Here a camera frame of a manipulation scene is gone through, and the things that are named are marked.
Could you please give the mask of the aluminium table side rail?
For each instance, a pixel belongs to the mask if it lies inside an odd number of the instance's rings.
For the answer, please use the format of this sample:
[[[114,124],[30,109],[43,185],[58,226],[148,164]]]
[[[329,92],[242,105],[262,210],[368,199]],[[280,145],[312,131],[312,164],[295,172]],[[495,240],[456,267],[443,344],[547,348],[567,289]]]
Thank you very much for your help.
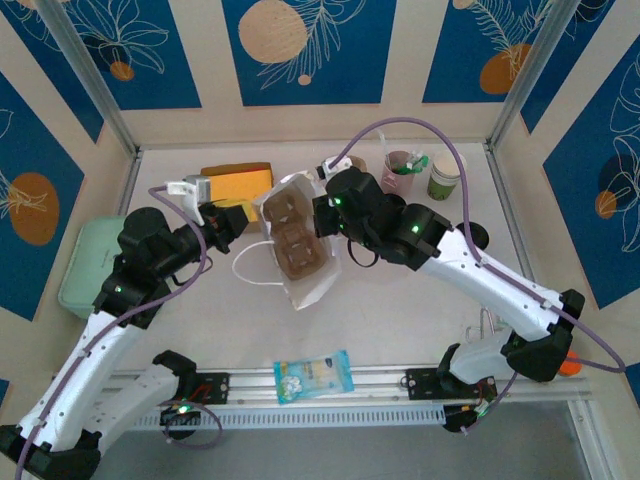
[[[120,200],[116,210],[116,214],[119,216],[124,216],[129,209],[131,198],[133,196],[133,192],[136,186],[137,178],[138,178],[140,167],[141,167],[142,156],[143,156],[143,151],[139,149],[136,153],[134,160],[132,161],[129,167],[129,170],[125,179],[124,189],[122,191],[122,194],[120,195]]]
[[[485,145],[485,157],[493,181],[499,206],[491,211],[492,218],[499,220],[500,227],[489,228],[490,254],[527,280],[534,281],[534,273],[527,256],[521,230],[516,220],[515,209],[509,197],[507,184],[500,171],[493,150]]]

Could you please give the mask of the green and white stirrer packets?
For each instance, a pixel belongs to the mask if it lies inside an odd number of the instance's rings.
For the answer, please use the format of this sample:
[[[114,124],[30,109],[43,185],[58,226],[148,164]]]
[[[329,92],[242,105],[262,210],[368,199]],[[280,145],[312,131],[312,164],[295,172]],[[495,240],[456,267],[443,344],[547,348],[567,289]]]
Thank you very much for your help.
[[[429,157],[423,151],[411,151],[403,161],[394,167],[398,175],[413,175],[421,173],[428,165]]]

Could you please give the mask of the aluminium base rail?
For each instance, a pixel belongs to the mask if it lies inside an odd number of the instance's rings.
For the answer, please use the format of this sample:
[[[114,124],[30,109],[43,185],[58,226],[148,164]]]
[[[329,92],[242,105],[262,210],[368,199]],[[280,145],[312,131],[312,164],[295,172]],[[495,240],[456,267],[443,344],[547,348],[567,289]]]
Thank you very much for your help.
[[[401,386],[407,365],[356,366],[352,369],[355,390],[293,403],[293,408],[365,407],[406,405],[408,391]],[[276,408],[276,387],[271,368],[226,369],[230,374],[227,409]],[[100,405],[133,384],[140,370],[117,370],[102,387],[93,403]],[[550,383],[537,383],[517,377],[502,402],[546,402],[592,400],[593,388],[582,374],[556,377]]]

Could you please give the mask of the aluminium frame post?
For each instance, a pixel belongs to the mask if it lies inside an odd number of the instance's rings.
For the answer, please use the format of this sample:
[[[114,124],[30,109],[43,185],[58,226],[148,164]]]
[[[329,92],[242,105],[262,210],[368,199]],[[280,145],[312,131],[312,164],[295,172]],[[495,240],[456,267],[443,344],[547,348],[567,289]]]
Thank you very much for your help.
[[[33,2],[95,108],[109,125],[126,154],[136,159],[139,147],[121,115],[117,102],[63,6],[58,0],[33,0]]]
[[[486,138],[486,150],[494,153],[520,113],[547,65],[581,0],[554,0],[525,62],[506,96],[494,126]]]

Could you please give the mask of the stack of green paper cups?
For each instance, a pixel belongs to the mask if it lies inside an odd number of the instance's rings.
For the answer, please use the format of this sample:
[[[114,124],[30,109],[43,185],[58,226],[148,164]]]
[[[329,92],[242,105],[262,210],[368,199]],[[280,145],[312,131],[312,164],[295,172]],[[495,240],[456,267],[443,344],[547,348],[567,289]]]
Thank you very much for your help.
[[[440,151],[433,157],[427,194],[433,200],[446,200],[460,179],[460,169],[455,156],[448,150]]]

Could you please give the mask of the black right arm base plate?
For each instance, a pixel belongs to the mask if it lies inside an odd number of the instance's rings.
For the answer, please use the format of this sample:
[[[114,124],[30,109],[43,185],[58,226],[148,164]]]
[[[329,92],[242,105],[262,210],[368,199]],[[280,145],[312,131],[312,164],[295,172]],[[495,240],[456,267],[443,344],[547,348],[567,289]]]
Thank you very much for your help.
[[[406,387],[410,400],[493,400],[497,388],[489,378],[475,384],[466,384],[449,373],[439,373],[437,368],[410,368],[405,371]]]

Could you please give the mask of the white paper carry bag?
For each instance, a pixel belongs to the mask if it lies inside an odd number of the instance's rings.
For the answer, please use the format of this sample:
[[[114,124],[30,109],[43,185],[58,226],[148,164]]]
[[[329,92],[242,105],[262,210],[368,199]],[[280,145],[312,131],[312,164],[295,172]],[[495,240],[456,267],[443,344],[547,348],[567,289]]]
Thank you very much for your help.
[[[239,252],[232,262],[231,269],[236,278],[247,284],[282,288],[287,294],[293,308],[296,310],[302,310],[320,301],[320,299],[330,290],[332,285],[341,275],[342,266],[340,261],[338,241],[330,238],[321,239],[316,236],[322,243],[327,255],[326,263],[322,268],[320,268],[314,274],[297,281],[289,280],[281,270],[276,260],[273,241],[269,237],[269,223],[266,222],[263,217],[262,205],[269,196],[289,186],[297,187],[301,191],[303,196],[307,199],[310,215],[310,219],[307,221],[307,225],[311,229],[311,231],[315,233],[312,201],[324,195],[325,188],[321,185],[320,181],[316,179],[309,171],[301,171],[288,175],[278,181],[270,191],[252,201],[252,208],[257,215],[258,224],[263,234],[263,239],[259,242],[255,242],[245,247],[241,252]],[[242,274],[239,270],[239,263],[242,257],[249,251],[255,248],[261,248],[263,246],[269,249],[272,258],[279,269],[280,278],[278,280],[253,280],[248,276]]]

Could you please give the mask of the mint green zip case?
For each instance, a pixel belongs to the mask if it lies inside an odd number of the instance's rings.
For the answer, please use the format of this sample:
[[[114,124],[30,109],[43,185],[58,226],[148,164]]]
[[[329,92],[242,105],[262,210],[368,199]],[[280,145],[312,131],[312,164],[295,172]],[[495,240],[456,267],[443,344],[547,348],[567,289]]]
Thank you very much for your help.
[[[121,253],[117,237],[124,216],[103,216],[87,222],[78,234],[59,292],[59,304],[86,320],[94,311],[94,300],[112,273],[114,259]]]

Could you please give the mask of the blue wet wipes packet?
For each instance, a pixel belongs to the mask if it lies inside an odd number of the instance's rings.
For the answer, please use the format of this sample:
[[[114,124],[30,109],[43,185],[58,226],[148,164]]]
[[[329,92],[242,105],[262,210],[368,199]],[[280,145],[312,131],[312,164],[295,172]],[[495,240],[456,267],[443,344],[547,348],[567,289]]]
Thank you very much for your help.
[[[355,390],[346,350],[273,364],[277,401],[281,405]]]

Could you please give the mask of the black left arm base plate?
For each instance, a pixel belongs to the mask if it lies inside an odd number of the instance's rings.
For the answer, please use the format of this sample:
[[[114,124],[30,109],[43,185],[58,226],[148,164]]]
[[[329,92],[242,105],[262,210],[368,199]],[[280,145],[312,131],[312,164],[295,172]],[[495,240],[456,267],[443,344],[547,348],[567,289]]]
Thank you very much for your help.
[[[134,397],[159,405],[164,402],[224,405],[229,394],[228,373],[147,371],[134,383]]]

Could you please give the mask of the bottle with orange cap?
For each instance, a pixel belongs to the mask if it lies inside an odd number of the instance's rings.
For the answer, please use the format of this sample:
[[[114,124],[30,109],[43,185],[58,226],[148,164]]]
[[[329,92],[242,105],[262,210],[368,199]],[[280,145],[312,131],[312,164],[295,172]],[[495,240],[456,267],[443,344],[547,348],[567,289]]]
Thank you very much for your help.
[[[582,364],[579,362],[580,357],[574,351],[569,350],[564,361],[559,367],[558,374],[563,377],[572,377],[578,375],[582,370]]]

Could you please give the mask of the pink paper cup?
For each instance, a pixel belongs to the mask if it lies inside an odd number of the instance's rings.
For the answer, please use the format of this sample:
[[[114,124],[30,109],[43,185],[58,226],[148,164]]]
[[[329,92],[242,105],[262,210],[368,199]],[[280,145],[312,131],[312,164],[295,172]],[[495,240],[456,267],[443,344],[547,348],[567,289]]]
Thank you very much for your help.
[[[384,162],[380,186],[384,193],[391,193],[406,197],[411,190],[415,175],[413,173],[397,173],[400,167],[405,167],[410,153],[404,150],[392,151]]]

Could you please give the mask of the black controller board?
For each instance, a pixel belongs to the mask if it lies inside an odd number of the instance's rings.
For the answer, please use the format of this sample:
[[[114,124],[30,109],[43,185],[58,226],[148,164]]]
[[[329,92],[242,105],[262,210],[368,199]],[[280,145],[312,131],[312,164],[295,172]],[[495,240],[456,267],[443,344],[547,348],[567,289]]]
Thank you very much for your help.
[[[200,411],[185,404],[170,405],[160,412],[160,425],[162,427],[195,426],[200,423],[200,419]]]
[[[487,409],[478,410],[472,405],[445,406],[444,428],[451,433],[468,433],[487,413]]]

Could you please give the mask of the white straw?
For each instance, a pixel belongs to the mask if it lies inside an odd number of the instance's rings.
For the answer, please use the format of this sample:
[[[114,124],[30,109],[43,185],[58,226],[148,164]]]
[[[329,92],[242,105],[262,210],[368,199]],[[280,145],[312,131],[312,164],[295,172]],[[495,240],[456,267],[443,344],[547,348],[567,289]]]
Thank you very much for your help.
[[[390,159],[390,151],[389,151],[389,147],[388,147],[388,143],[387,143],[385,134],[379,128],[376,129],[376,132],[378,134],[378,137],[379,137],[379,140],[380,140],[380,144],[381,144],[381,146],[383,148],[385,168],[392,172],[393,170],[392,170],[392,164],[391,164],[391,159]]]

